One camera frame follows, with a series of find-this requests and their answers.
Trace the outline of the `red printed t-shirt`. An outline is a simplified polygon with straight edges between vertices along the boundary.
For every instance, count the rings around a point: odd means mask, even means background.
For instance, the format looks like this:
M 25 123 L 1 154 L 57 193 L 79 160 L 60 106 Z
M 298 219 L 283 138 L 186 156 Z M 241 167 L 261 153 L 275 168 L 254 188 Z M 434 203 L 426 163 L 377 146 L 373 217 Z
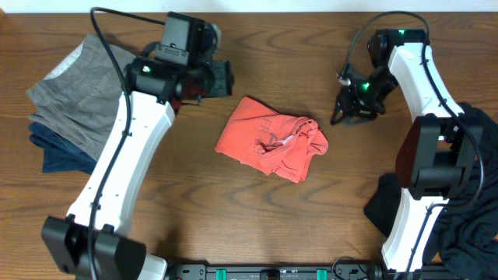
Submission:
M 244 97 L 230 116 L 215 150 L 240 163 L 299 183 L 315 155 L 328 151 L 328 140 L 309 117 L 280 114 Z

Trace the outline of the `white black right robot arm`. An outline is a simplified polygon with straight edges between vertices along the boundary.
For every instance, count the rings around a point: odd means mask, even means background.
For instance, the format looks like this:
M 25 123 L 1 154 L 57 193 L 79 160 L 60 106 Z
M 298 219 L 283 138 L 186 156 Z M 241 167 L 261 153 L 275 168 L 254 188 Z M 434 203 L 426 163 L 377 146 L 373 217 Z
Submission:
M 386 96 L 401 88 L 412 118 L 395 163 L 401 197 L 388 239 L 369 272 L 372 279 L 418 279 L 438 215 L 448 206 L 469 206 L 456 197 L 479 158 L 483 128 L 447 91 L 426 30 L 377 30 L 367 48 L 374 70 L 364 77 L 344 64 L 331 123 L 373 120 L 384 114 Z

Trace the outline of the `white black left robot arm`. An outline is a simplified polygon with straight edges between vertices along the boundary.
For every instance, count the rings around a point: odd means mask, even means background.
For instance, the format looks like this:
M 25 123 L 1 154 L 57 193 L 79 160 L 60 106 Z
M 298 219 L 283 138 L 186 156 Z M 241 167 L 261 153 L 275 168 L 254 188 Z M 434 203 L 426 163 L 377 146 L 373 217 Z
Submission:
M 129 239 L 139 190 L 172 127 L 172 102 L 229 96 L 227 60 L 182 65 L 136 58 L 125 69 L 110 136 L 96 167 L 63 219 L 47 217 L 41 237 L 58 269 L 77 279 L 167 279 L 168 263 Z

